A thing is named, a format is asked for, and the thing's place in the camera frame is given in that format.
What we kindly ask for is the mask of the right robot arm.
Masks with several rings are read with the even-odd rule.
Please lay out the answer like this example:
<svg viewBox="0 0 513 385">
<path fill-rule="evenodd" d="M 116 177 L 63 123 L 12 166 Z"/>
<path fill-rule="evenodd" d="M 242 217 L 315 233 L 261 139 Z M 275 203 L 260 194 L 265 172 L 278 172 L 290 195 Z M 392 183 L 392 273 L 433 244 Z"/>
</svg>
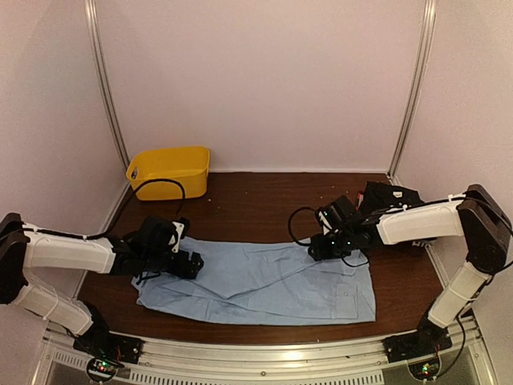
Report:
<svg viewBox="0 0 513 385">
<path fill-rule="evenodd" d="M 468 308 L 507 262 L 512 225 L 480 184 L 438 201 L 423 201 L 418 192 L 369 182 L 352 202 L 342 196 L 316 211 L 322 232 L 311 238 L 309 255 L 316 261 L 342 259 L 354 250 L 462 237 L 467 256 L 443 292 L 426 311 L 410 345 L 422 355 L 442 340 L 442 331 Z"/>
</svg>

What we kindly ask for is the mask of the light blue long sleeve shirt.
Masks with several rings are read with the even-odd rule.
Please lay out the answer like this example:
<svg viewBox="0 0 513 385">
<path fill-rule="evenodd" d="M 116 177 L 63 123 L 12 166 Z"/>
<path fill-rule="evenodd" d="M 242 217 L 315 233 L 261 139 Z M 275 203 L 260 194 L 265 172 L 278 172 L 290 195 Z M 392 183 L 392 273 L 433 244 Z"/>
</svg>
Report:
<svg viewBox="0 0 513 385">
<path fill-rule="evenodd" d="M 204 267 L 193 280 L 161 274 L 133 279 L 137 304 L 201 322 L 316 326 L 375 322 L 365 255 L 314 261 L 295 243 L 253 244 L 185 238 Z"/>
</svg>

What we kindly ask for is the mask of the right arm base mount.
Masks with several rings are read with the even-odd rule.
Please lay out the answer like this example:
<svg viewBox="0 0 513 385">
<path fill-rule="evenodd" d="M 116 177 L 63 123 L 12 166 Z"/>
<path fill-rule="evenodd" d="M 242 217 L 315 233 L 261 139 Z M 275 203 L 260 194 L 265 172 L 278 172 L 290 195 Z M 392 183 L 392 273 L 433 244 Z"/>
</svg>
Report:
<svg viewBox="0 0 513 385">
<path fill-rule="evenodd" d="M 451 348 L 453 343 L 447 334 L 443 334 L 433 341 L 425 334 L 414 331 L 387 337 L 384 339 L 383 345 L 388 362 L 396 363 L 435 355 L 440 350 Z"/>
</svg>

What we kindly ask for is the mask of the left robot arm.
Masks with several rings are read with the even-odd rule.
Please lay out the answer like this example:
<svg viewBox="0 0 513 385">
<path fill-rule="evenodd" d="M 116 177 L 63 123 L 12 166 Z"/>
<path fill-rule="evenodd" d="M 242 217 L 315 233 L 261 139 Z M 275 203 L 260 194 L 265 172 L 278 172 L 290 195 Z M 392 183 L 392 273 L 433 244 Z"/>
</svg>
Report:
<svg viewBox="0 0 513 385">
<path fill-rule="evenodd" d="M 27 224 L 17 213 L 1 223 L 1 303 L 24 307 L 57 323 L 98 356 L 115 349 L 115 338 L 91 305 L 61 294 L 33 275 L 33 268 L 85 270 L 112 276 L 153 279 L 162 273 L 192 280 L 204 266 L 198 253 L 180 247 L 188 221 L 147 217 L 123 237 L 108 233 L 78 235 Z"/>
</svg>

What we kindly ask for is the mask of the yellow plastic basket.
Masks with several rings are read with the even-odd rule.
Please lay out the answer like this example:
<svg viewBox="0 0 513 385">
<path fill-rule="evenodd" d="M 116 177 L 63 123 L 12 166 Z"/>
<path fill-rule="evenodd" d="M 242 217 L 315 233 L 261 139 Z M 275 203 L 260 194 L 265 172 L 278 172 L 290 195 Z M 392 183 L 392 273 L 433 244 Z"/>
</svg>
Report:
<svg viewBox="0 0 513 385">
<path fill-rule="evenodd" d="M 202 146 L 141 152 L 125 176 L 141 201 L 202 197 L 208 189 L 210 151 Z"/>
</svg>

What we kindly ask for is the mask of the grey shirt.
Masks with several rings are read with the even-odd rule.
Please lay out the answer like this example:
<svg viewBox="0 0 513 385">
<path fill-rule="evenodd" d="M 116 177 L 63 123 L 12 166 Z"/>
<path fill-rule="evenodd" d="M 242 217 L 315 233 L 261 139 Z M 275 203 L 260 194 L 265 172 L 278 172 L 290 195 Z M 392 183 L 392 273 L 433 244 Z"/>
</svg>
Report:
<svg viewBox="0 0 513 385">
<path fill-rule="evenodd" d="M 436 239 L 415 240 L 411 242 L 411 245 L 415 247 L 427 247 L 433 245 L 435 241 Z"/>
</svg>

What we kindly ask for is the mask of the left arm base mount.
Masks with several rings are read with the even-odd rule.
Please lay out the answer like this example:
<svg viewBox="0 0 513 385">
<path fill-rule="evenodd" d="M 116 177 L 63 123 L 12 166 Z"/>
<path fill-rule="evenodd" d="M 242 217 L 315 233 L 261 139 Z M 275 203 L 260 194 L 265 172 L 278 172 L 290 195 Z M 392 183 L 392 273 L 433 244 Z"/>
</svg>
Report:
<svg viewBox="0 0 513 385">
<path fill-rule="evenodd" d="M 72 335 L 73 348 L 77 351 L 114 364 L 137 364 L 142 352 L 143 341 L 121 334 L 84 334 Z"/>
</svg>

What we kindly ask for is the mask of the black shirt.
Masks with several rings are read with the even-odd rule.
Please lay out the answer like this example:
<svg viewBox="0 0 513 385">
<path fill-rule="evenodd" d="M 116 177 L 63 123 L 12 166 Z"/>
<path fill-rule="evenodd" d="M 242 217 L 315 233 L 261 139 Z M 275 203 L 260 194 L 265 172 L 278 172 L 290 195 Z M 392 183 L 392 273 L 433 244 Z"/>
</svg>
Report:
<svg viewBox="0 0 513 385">
<path fill-rule="evenodd" d="M 401 186 L 368 181 L 366 188 L 357 195 L 357 211 L 370 214 L 378 210 L 415 206 L 424 201 L 418 192 Z"/>
</svg>

